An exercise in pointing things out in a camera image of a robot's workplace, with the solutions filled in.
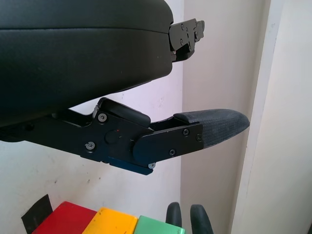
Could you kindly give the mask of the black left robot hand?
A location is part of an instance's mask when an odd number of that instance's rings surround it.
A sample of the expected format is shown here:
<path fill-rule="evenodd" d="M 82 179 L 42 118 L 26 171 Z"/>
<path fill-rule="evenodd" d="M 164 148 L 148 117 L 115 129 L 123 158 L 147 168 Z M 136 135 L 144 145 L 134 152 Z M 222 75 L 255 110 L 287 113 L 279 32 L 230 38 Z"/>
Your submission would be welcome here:
<path fill-rule="evenodd" d="M 3 0 L 0 138 L 149 175 L 159 161 L 247 129 L 229 109 L 149 116 L 107 98 L 170 74 L 205 23 L 174 23 L 163 0 Z"/>

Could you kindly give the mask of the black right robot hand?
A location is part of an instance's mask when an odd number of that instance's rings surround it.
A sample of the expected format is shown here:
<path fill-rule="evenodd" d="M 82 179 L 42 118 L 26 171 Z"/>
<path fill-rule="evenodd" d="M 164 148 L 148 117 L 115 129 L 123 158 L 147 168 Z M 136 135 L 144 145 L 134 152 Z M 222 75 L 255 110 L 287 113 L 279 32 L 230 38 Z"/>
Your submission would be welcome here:
<path fill-rule="evenodd" d="M 200 204 L 193 204 L 190 208 L 192 234 L 214 234 L 209 217 Z M 181 209 L 178 202 L 172 202 L 167 207 L 166 223 L 182 227 Z"/>

